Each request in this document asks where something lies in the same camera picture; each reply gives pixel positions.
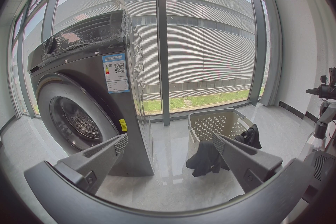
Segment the floor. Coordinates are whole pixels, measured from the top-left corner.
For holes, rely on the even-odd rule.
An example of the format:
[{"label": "floor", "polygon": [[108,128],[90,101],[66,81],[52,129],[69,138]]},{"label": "floor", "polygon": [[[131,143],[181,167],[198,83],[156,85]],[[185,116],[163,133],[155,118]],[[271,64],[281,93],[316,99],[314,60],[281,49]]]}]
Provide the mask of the floor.
[{"label": "floor", "polygon": [[[256,123],[262,150],[283,159],[283,166],[297,157],[313,122],[301,120],[281,107],[238,108]],[[107,176],[97,196],[116,204],[151,211],[185,211],[217,205],[243,194],[231,171],[221,169],[219,174],[208,173],[194,178],[186,168],[188,159],[187,120],[172,121],[164,127],[161,122],[152,125],[155,147],[153,177],[121,178]],[[14,188],[32,211],[45,223],[55,223],[44,211],[23,177],[23,171],[47,160],[55,164],[66,153],[51,138],[39,119],[23,116],[10,124],[1,134],[0,165]]]}]

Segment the washing machine door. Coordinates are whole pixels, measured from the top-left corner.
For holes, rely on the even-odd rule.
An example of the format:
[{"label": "washing machine door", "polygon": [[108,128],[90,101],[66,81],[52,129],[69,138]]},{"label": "washing machine door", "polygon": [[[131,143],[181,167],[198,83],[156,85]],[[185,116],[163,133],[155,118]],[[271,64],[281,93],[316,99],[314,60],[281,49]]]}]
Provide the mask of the washing machine door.
[{"label": "washing machine door", "polygon": [[119,135],[99,104],[65,75],[43,75],[36,98],[44,125],[69,155]]}]

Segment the textured gripper pad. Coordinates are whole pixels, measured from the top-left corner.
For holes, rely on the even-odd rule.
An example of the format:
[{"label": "textured gripper pad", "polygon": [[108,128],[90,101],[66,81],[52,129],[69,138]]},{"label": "textured gripper pad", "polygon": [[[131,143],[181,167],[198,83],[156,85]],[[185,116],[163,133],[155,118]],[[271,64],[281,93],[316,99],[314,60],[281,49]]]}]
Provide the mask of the textured gripper pad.
[{"label": "textured gripper pad", "polygon": [[124,150],[125,146],[128,143],[128,136],[126,135],[123,139],[121,139],[119,142],[117,142],[115,146],[115,153],[117,156]]}]

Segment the power cord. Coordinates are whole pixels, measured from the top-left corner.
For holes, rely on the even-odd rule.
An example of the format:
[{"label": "power cord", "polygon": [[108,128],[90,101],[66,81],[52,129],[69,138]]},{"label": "power cord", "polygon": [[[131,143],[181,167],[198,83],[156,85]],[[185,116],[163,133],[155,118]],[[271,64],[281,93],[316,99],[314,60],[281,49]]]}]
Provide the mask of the power cord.
[{"label": "power cord", "polygon": [[331,137],[330,136],[330,126],[329,126],[329,124],[328,124],[328,132],[329,132],[329,138],[330,139],[334,139],[334,137],[335,137],[335,132],[334,132],[334,135],[333,135],[333,137]]}]

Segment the laundry basket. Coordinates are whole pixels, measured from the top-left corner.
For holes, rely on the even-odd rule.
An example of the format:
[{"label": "laundry basket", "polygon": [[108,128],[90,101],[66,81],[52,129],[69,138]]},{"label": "laundry basket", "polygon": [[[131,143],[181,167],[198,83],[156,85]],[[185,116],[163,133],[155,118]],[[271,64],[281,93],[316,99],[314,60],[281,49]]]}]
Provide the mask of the laundry basket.
[{"label": "laundry basket", "polygon": [[211,140],[213,133],[231,137],[240,135],[252,125],[247,117],[233,108],[189,114],[188,158],[197,152],[200,141]]}]

